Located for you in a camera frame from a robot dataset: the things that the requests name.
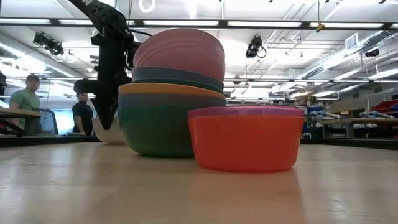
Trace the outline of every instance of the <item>table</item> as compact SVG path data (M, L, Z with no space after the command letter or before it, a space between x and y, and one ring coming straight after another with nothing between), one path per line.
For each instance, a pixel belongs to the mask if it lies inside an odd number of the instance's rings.
M5 124L15 129L18 136L23 134L31 136L36 134L35 120L40 118L40 112L0 107L0 118L25 118L25 130L13 126L11 123Z
M374 119L374 118L345 118L345 119L334 119L325 120L319 122L323 125L323 138L328 136L328 131L325 126L334 124L347 124L346 136L347 138L354 138L354 124L384 124L384 125L395 125L398 124L398 119Z
M0 149L13 223L398 223L398 151L302 145L294 170L234 174L100 143Z

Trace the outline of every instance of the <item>pink bowl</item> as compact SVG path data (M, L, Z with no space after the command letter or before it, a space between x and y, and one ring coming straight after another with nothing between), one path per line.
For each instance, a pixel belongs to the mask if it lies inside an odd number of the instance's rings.
M224 81L225 52L212 35L196 29L172 29L146 40L137 50L134 67L163 66L198 72Z
M289 106L217 106L188 112L188 118L221 115L287 115L304 117L304 110Z

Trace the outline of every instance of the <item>black t-shirt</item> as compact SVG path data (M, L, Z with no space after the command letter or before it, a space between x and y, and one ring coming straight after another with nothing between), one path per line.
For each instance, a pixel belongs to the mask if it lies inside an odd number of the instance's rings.
M86 135L91 136L91 132L93 131L93 122L91 119L93 118L93 110L90 106L85 102L79 102L75 104L72 108L73 112L73 120L75 122L75 126L73 127L73 132L79 132L79 128L76 125L75 117L79 116L81 118L81 122L83 123L83 129Z

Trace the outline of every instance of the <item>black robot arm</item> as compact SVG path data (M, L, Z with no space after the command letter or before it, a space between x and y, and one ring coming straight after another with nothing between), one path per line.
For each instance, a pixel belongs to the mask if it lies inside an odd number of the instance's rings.
M126 18L118 10L98 0L69 0L87 15L99 34L91 38L99 46L97 80L78 80L74 91L94 93L91 99L105 130L109 130L117 108L118 86L131 82L126 69L140 43L134 42Z

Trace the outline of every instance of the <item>bowl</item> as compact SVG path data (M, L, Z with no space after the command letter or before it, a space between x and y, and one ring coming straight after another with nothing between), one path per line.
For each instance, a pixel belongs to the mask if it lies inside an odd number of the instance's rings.
M176 68L167 67L141 67L135 68L133 81L145 80L148 78L171 78L177 80L185 80L195 83L202 83L205 85L213 86L221 91L224 90L224 83L215 79L202 75L197 72L185 71Z
M137 49L134 68L161 66L201 73L221 82L225 52L211 34L196 29L172 29L147 39Z
M193 86L166 84L166 83L130 83L121 85L118 88L119 94L129 93L162 93L162 94L179 94L179 95L198 95L212 96L225 99L225 96L215 91L197 88Z
M166 101L159 105L149 105L143 99L140 100L140 104L134 106L120 106L119 124L128 146L142 156L193 157L187 122L188 111L220 105L225 103L225 99L222 99L223 101L180 99L182 101L180 103Z
M197 163L229 172L277 172L295 164L304 118L205 116L188 120Z
M93 118L92 121L94 133L101 142L111 145L126 145L126 140L119 129L117 118L113 119L111 129L109 130L104 130L99 118Z
M167 84L178 84L178 85L186 85L186 86L193 86L193 87L198 87L198 88L203 88L206 90L211 90L215 91L217 93L223 94L224 91L220 90L216 87L206 85L203 83L198 83L198 82L192 82L192 81L186 81L186 80L179 80L175 78L146 78L142 80L136 80L132 81L131 83L167 83Z
M156 105L195 105L206 107L210 105L225 106L226 100L195 95L178 95L178 94L152 94L152 93L132 93L118 96L119 106L156 106Z
M220 115L289 115L304 117L304 110L289 106L220 106L188 112L189 118Z

